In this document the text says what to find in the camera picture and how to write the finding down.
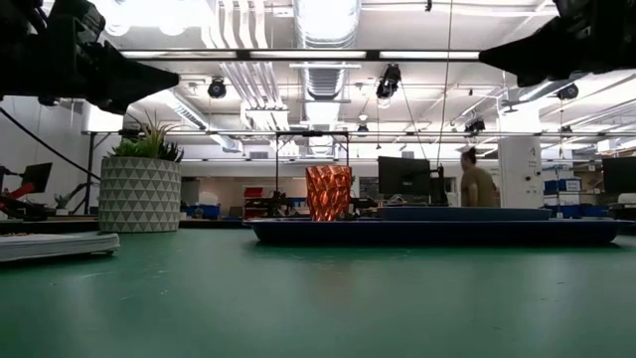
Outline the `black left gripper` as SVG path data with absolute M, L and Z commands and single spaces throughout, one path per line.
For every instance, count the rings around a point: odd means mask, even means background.
M 0 98 L 5 95 L 89 97 L 105 19 L 89 0 L 0 0 Z M 179 83 L 175 73 L 125 58 L 109 42 L 97 65 L 105 97 L 88 101 L 125 115 L 128 104 Z

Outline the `blue plate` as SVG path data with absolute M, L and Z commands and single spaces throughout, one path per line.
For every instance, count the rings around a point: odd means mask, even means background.
M 548 209 L 393 206 L 378 209 L 385 221 L 546 221 Z

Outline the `orange faceted plastic cup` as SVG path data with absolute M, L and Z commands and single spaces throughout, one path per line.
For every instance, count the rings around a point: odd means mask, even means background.
M 315 222 L 336 221 L 350 203 L 352 168 L 345 165 L 318 165 L 305 169 L 307 205 Z

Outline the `green spiky potted plant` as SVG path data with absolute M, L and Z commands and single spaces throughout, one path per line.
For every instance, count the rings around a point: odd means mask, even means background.
M 150 116 L 147 122 L 136 117 L 133 120 L 137 124 L 137 136 L 122 137 L 107 153 L 108 157 L 138 157 L 175 163 L 182 161 L 184 150 L 176 142 L 166 139 L 171 130 L 182 128 L 181 124 L 160 124 Z

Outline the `black tripod stand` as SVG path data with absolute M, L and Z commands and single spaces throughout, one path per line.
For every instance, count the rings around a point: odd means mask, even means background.
M 91 199 L 92 185 L 98 182 L 98 178 L 92 171 L 93 164 L 94 164 L 96 133 L 90 132 L 88 135 L 89 135 L 89 140 L 88 140 L 86 167 L 83 167 L 81 169 L 86 174 L 86 178 L 83 183 L 78 184 L 75 187 L 75 189 L 72 190 L 70 193 L 55 196 L 56 214 L 58 216 L 75 215 L 77 213 L 88 215 L 90 213 L 90 199 Z M 79 203 L 72 210 L 69 210 L 67 208 L 67 205 L 80 192 L 83 192 L 83 197 L 80 199 Z

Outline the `grey triangle-patterned planter pot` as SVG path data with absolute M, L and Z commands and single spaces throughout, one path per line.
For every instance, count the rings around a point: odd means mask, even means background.
M 98 193 L 99 229 L 175 232 L 181 220 L 181 164 L 156 158 L 105 157 Z

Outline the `white square pillar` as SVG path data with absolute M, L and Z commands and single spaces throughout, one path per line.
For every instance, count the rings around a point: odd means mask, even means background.
M 504 137 L 498 144 L 501 205 L 537 209 L 544 204 L 542 149 L 534 136 Z

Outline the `blue bin with white label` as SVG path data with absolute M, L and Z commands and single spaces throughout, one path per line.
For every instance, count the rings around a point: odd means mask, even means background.
M 544 183 L 544 193 L 548 195 L 560 192 L 580 192 L 581 180 L 579 178 L 565 178 L 547 180 Z

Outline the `person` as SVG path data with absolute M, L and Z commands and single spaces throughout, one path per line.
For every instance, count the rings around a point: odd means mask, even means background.
M 490 173 L 477 166 L 476 149 L 469 148 L 461 154 L 462 177 L 460 182 L 461 206 L 497 207 L 496 185 Z

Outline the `black computer monitor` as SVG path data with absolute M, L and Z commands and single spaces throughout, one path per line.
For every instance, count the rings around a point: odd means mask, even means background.
M 636 157 L 604 158 L 602 172 L 606 193 L 636 193 Z
M 401 157 L 378 158 L 379 192 L 385 195 L 430 194 L 430 162 L 426 159 Z

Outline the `blue storage bins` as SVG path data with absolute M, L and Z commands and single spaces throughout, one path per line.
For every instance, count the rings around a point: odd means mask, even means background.
M 221 213 L 220 205 L 195 204 L 185 207 L 186 216 L 192 219 L 216 220 Z

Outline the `row of blue bins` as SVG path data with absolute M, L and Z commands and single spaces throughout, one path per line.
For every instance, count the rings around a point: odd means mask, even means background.
M 591 204 L 560 206 L 545 205 L 545 209 L 552 211 L 553 218 L 556 218 L 557 214 L 561 214 L 566 219 L 606 218 L 610 216 L 607 207 L 594 206 Z

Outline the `white flat pad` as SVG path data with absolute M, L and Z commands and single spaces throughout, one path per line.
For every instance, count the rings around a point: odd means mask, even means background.
M 30 234 L 0 237 L 0 263 L 93 253 L 113 253 L 120 247 L 117 234 L 99 232 Z

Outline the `long black horizontal rail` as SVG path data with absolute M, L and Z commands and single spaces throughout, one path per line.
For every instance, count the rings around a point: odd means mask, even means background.
M 218 130 L 218 131 L 201 131 L 201 130 L 173 130 L 166 135 L 172 136 L 210 136 L 225 135 L 235 137 L 270 137 L 293 135 L 302 137 L 317 136 L 353 136 L 353 137 L 413 137 L 413 138 L 468 138 L 468 137 L 513 137 L 513 136 L 531 136 L 531 137 L 554 137 L 554 138 L 572 138 L 572 137 L 636 137 L 636 131 L 533 131 L 533 132 L 506 132 L 506 131 L 479 131 L 479 132 L 436 132 L 436 131 L 320 131 L 320 130 L 288 130 L 288 131 L 253 131 L 253 130 Z

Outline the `black background frame stand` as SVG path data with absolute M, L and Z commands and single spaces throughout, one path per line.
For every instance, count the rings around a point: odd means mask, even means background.
M 335 138 L 336 136 L 342 136 L 345 138 L 346 140 L 346 145 L 345 145 L 345 151 L 346 151 L 346 165 L 349 166 L 350 165 L 350 143 L 351 143 L 351 136 L 352 134 L 347 131 L 347 130 L 340 130 L 340 131 L 324 131 L 324 130 L 314 130 L 314 129 L 306 129 L 306 130 L 277 130 L 274 132 L 274 152 L 275 152 L 275 159 L 274 159 L 274 165 L 275 165 L 275 173 L 274 173 L 274 178 L 275 178 L 275 192 L 279 191 L 279 143 L 280 143 L 280 137 L 281 136 L 287 136 L 289 139 L 293 139 L 296 136 L 302 136 L 302 137 L 307 137 L 307 138 L 311 138 L 311 137 L 323 137 L 323 136 L 331 136 L 332 138 Z

